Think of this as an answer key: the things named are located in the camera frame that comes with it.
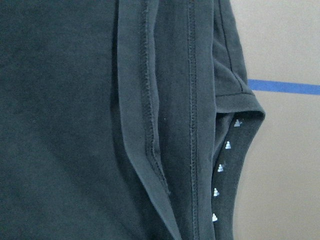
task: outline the clothing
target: clothing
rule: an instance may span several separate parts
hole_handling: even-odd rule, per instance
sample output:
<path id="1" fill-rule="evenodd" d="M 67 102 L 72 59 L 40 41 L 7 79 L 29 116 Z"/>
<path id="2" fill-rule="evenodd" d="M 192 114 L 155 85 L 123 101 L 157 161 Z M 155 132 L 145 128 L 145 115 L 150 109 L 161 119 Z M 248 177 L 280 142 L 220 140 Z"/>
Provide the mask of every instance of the clothing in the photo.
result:
<path id="1" fill-rule="evenodd" d="M 228 0 L 0 9 L 1 239 L 233 239 L 265 112 Z"/>

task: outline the blue tape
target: blue tape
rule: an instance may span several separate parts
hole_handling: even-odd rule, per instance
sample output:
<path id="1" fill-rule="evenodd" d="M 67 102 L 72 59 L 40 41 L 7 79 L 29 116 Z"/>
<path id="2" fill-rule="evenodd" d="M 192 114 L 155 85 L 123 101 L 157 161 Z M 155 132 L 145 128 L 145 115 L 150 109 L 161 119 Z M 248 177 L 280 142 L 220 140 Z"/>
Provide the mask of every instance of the blue tape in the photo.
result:
<path id="1" fill-rule="evenodd" d="M 248 79 L 248 85 L 257 91 L 320 95 L 320 85 L 315 84 Z"/>

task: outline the dark fabric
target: dark fabric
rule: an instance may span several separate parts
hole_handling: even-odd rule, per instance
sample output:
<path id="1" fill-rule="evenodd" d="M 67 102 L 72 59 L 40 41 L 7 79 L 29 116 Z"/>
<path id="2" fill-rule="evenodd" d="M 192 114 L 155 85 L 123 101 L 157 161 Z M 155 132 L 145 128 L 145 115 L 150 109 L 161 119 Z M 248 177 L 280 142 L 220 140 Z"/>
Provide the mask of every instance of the dark fabric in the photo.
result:
<path id="1" fill-rule="evenodd" d="M 265 112 L 229 0 L 3 0 L 0 29 L 0 239 L 233 240 Z"/>

